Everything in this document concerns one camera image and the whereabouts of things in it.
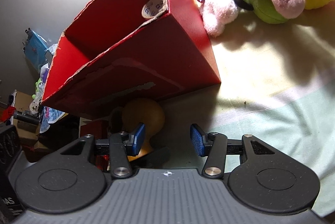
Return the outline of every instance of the black circular disk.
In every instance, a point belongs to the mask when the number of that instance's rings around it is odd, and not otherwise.
[[[278,155],[250,157],[230,173],[229,188],[245,205],[265,213],[290,214],[311,207],[320,189],[317,175]]]
[[[292,172],[281,168],[268,168],[257,174],[260,185],[271,190],[289,189],[295,183],[295,176]]]
[[[26,207],[47,214],[64,214],[84,208],[106,187],[101,170],[74,155],[46,156],[25,169],[15,190]]]
[[[68,169],[52,169],[39,177],[39,184],[46,190],[61,191],[72,187],[77,182],[77,174]]]

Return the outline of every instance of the red cloth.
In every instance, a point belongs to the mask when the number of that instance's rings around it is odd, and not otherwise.
[[[5,122],[14,114],[15,110],[16,110],[15,107],[9,106],[7,109],[3,111],[0,121]]]

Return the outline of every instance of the black device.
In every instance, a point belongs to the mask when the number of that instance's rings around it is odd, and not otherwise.
[[[193,124],[190,138],[201,171],[135,168],[144,125],[109,139],[86,135],[11,176],[26,211],[15,224],[321,224],[311,207],[319,193],[316,174],[252,135],[230,140]],[[109,154],[109,173],[93,164]],[[224,173],[226,155],[241,164]]]
[[[0,223],[8,223],[20,215],[21,206],[8,176],[21,153],[19,136],[14,125],[0,127]]]
[[[40,119],[38,117],[20,112],[18,110],[14,111],[13,117],[19,121],[23,121],[33,125],[38,125],[40,122]]]

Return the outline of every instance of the yellow ball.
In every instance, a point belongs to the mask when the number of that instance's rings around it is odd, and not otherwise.
[[[138,123],[144,123],[146,138],[150,138],[163,128],[165,115],[162,107],[156,101],[134,99],[123,108],[122,122],[128,132],[133,131]]]

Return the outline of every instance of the black plush ear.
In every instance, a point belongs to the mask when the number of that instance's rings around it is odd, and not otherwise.
[[[251,4],[248,4],[247,2],[245,2],[244,0],[233,0],[234,3],[236,4],[236,6],[245,9],[247,11],[253,11],[254,7]]]

